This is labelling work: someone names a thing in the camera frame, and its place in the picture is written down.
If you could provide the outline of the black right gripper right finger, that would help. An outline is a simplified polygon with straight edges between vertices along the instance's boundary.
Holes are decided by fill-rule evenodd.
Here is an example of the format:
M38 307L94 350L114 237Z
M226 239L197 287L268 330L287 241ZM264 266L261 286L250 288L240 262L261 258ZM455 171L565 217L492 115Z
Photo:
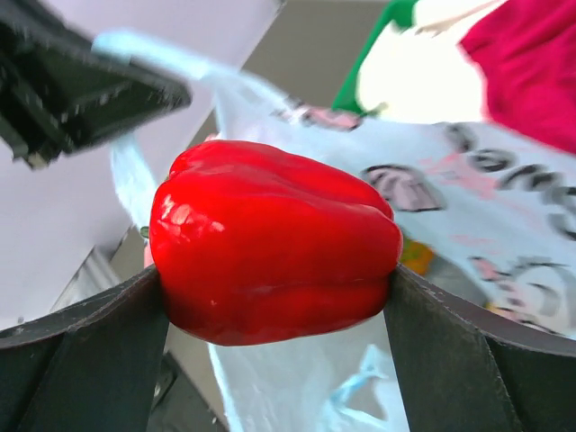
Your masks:
M504 319L402 265L383 312L411 430L574 431L574 341Z

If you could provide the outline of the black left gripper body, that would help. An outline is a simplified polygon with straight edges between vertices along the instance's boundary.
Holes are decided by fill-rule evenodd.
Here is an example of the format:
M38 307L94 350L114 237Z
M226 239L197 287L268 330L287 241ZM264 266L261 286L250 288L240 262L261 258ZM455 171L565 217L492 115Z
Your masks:
M41 169L188 106L186 86L92 50L38 1L1 3L1 138Z

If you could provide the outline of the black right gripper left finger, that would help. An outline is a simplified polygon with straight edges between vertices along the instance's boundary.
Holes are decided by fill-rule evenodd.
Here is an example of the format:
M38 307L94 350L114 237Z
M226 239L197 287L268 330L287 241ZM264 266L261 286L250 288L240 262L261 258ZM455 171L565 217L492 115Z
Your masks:
M158 272L1 333L3 431L144 431L167 336Z

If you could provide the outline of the yellow orange mango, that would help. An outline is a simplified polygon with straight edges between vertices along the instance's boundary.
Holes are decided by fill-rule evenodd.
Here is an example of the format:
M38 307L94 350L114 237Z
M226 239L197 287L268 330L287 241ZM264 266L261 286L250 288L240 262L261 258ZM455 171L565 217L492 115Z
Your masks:
M434 252L426 245L405 238L400 262L418 275L426 275L435 258Z

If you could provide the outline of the light blue cartoon plastic bag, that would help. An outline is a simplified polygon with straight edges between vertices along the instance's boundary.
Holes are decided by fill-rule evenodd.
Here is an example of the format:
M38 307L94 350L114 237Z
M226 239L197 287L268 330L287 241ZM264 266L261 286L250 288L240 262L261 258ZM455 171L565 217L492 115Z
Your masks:
M209 86L226 139L261 140L372 185L439 266L425 279L575 343L575 160L476 122L435 125L315 110L263 78L133 31L93 47ZM384 312L326 336L210 346L233 431L413 431Z

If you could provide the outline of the red bell pepper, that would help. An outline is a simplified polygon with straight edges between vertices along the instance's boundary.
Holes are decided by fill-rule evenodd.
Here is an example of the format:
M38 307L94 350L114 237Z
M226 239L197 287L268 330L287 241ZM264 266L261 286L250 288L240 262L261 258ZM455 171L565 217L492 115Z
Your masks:
M154 197L149 242L170 321L228 347L370 319L402 249L391 207L369 184L225 140L175 159Z

